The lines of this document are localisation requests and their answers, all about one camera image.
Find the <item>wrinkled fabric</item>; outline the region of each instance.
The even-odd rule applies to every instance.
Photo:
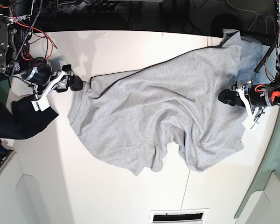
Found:
[[[236,79],[255,76],[261,56],[259,42],[224,30],[220,46],[94,77],[76,93],[71,126],[92,155],[135,175],[144,167],[160,171],[173,141],[190,169],[204,171],[242,149],[245,108],[218,95]]]

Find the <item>black cable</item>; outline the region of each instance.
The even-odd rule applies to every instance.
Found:
[[[51,13],[50,15],[47,15],[45,16],[41,21],[45,21],[46,19],[48,19],[50,16],[53,16],[53,15],[57,15],[59,12],[62,12],[64,11],[64,9],[58,9],[57,11],[53,10],[54,12]]]
[[[205,0],[205,2],[204,2],[201,6],[199,6],[199,7],[197,7],[197,5],[195,4],[194,0],[192,0],[192,1],[193,1],[193,4],[194,4],[195,8],[196,8],[196,9],[200,9],[200,8],[202,8],[202,7],[204,6],[204,4],[205,4],[208,0]]]
[[[268,69],[267,69],[267,67],[266,67],[266,62],[265,62],[265,72],[266,72],[266,77],[268,78],[268,80],[270,80],[271,82],[274,82],[275,79],[272,78],[273,75],[268,71]]]
[[[38,19],[39,15],[40,15],[40,13],[41,13],[41,10],[42,10],[42,0],[40,0],[40,1],[41,1],[41,2],[40,2],[39,9],[38,9],[38,12],[37,12],[37,14],[36,14],[36,17],[34,18],[34,20],[33,20],[33,22],[32,22],[32,25],[30,26],[30,28],[29,28],[27,34],[25,35],[24,40],[23,40],[23,42],[22,42],[22,44],[21,44],[21,46],[20,46],[20,49],[19,49],[18,53],[17,53],[16,56],[15,56],[14,61],[16,61],[16,60],[18,59],[18,57],[19,57],[19,55],[20,55],[20,52],[22,51],[22,49],[23,49],[23,47],[24,47],[24,44],[25,44],[25,42],[26,42],[26,40],[27,40],[27,38],[28,38],[29,32],[31,32],[33,26],[35,25],[36,20]],[[14,70],[15,70],[15,63],[14,63],[14,65],[13,65],[13,69],[12,69],[12,72],[11,72],[11,77],[14,76]]]
[[[57,1],[52,1],[52,5],[51,5],[51,9],[52,9],[53,13],[56,12],[56,10],[54,9],[54,3],[55,2],[57,2]]]
[[[43,34],[44,34],[44,31],[42,30],[42,28],[40,28],[39,26],[37,26],[37,25],[34,25],[34,27],[35,28],[38,28]],[[48,37],[46,36],[46,35],[44,35],[44,37],[41,37],[41,38],[46,38],[46,40],[47,40],[47,49],[46,49],[46,54],[45,54],[45,58],[47,57],[47,54],[48,54],[48,49],[49,49],[49,41],[48,41]]]
[[[25,83],[28,87],[34,86],[33,84],[29,84],[28,82],[26,82],[24,79],[18,77],[18,76],[13,76],[13,78],[17,78],[19,80],[21,80],[23,83]]]
[[[52,13],[49,8],[47,8],[47,7],[42,7],[42,8],[46,9],[49,13]]]
[[[9,89],[11,89],[10,79],[8,78],[7,81],[8,81]]]
[[[199,28],[192,22],[192,20],[191,20],[191,16],[190,16],[190,5],[191,5],[191,4],[189,4],[188,21],[189,21],[189,23],[191,24],[191,26],[194,27],[194,28],[198,31],[198,33],[199,33],[200,35],[203,35],[202,32],[200,31],[200,29],[199,29]]]
[[[15,3],[12,3],[12,6],[20,5],[20,4],[27,3],[27,2],[28,2],[28,0],[15,2]]]
[[[183,20],[182,21],[182,30],[185,34],[192,34],[194,32],[194,26],[191,26],[191,31],[190,32],[187,32],[185,30],[185,25],[187,24],[187,22],[189,21],[189,14],[190,14],[190,1],[187,1],[186,3],[186,15],[187,15],[187,20]]]
[[[235,10],[235,9],[232,8],[230,5],[228,5],[226,1],[224,1],[224,2],[226,3],[226,5],[227,5],[228,8],[231,8],[231,9],[233,10],[233,12],[235,12],[235,13],[238,15],[239,19],[240,19],[241,22],[242,22],[242,25],[244,25],[244,21],[243,21],[242,17],[239,15],[239,13],[237,12],[237,10]]]
[[[262,66],[265,64],[266,59],[271,55],[271,53],[273,52],[274,48],[276,45],[276,39],[274,39],[274,41],[272,42],[270,48],[267,50],[266,54],[263,56],[263,58],[261,59],[261,61],[259,62],[259,64],[256,66],[256,68],[254,69],[254,72],[259,72],[259,70],[262,68]]]

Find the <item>air vent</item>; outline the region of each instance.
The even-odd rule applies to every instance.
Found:
[[[151,224],[203,224],[208,209],[151,211]]]

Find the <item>red wire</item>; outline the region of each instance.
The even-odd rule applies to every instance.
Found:
[[[14,21],[14,22],[16,22],[17,24],[19,24],[20,26],[30,28],[30,26],[26,26],[26,25],[24,25],[24,24],[19,23],[17,20],[15,20],[15,18],[14,18],[14,16],[13,16],[13,13],[12,13],[12,11],[11,11],[11,8],[9,8],[9,12],[10,12],[10,15],[11,15],[11,17],[13,18],[13,21]],[[42,32],[42,31],[39,30],[38,28],[32,27],[32,29],[37,30],[37,31],[40,32],[40,33],[43,33],[43,34],[50,40],[51,46],[52,46],[52,47],[51,47],[51,52],[50,52],[49,56],[46,57],[46,59],[48,59],[48,58],[52,55],[53,46],[54,46],[54,44],[53,44],[51,38],[49,37],[49,35],[47,35],[46,33]]]
[[[33,59],[33,57],[31,56],[31,54],[29,54],[24,48],[22,49],[22,54],[23,54],[23,56],[24,56],[24,52],[26,53],[26,55],[28,56],[28,58],[26,58],[26,59],[28,59],[28,60],[32,60]]]
[[[263,90],[258,90],[258,87],[265,86],[264,84],[257,85],[254,89],[255,92],[263,92]]]
[[[0,4],[0,7],[1,7],[1,8],[9,8],[9,6],[3,6],[3,5],[1,5],[1,4]]]
[[[21,56],[22,56],[22,58],[23,58],[25,61],[31,61],[31,59],[25,58],[25,56],[24,56],[24,54],[23,54],[23,51],[21,51]]]

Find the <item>white table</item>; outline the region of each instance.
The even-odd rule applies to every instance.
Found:
[[[98,74],[141,69],[221,41],[139,31],[48,34],[58,46],[50,58],[53,67],[70,63],[84,81]],[[44,56],[45,48],[46,42],[38,41],[31,46],[31,55]],[[30,93],[13,80],[7,105]],[[67,118],[73,96],[70,90],[53,92],[49,101],[59,116],[42,133],[13,145],[23,173],[38,180],[52,223],[148,224],[151,210],[204,208],[210,209],[207,223],[235,223],[234,214],[265,153],[278,107],[268,108],[261,125],[245,132],[244,150],[203,173],[190,172],[178,155],[178,146],[171,143],[161,172],[145,168],[135,177],[95,159],[79,141]]]

